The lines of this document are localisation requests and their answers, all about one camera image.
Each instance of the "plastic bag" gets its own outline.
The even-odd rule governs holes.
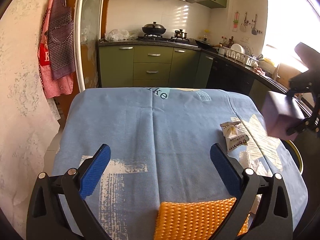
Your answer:
[[[114,29],[105,35],[105,40],[107,41],[122,41],[129,38],[129,32],[127,30]]]
[[[140,32],[139,30],[131,30],[131,31],[129,31],[128,40],[136,40],[138,38],[139,32]]]

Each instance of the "orange mesh sponge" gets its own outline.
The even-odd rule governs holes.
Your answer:
[[[160,204],[154,240],[206,240],[224,220],[236,198]],[[248,231],[249,215],[238,235]]]

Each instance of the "stove burner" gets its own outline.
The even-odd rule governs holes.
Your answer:
[[[166,40],[162,37],[162,35],[148,35],[145,34],[143,37],[141,37],[143,40]]]
[[[168,41],[176,42],[176,43],[190,43],[189,39],[175,38],[171,37]]]

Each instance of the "red checkered apron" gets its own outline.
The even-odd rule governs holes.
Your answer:
[[[73,89],[72,73],[57,80],[54,80],[52,76],[47,39],[52,2],[53,0],[49,0],[48,9],[42,21],[41,40],[38,48],[39,73],[46,98],[58,97],[62,94],[69,95],[72,93]]]

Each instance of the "hanging utensil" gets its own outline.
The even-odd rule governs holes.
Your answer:
[[[239,13],[235,12],[235,19],[233,20],[233,29],[232,29],[233,32],[237,31],[238,23],[239,23]]]
[[[256,23],[257,23],[257,14],[256,14],[256,18],[255,18],[255,20],[254,20],[254,26],[253,26],[253,28],[252,28],[252,30],[251,30],[251,33],[252,33],[253,35],[257,35],[257,34],[258,34],[258,32],[257,32],[257,30],[256,30]]]
[[[260,54],[260,55],[257,57],[257,60],[262,59],[262,58],[263,58],[263,55]]]
[[[240,25],[239,29],[245,33],[246,29],[245,29],[245,21],[247,20],[247,12],[244,15],[244,20],[243,23]]]

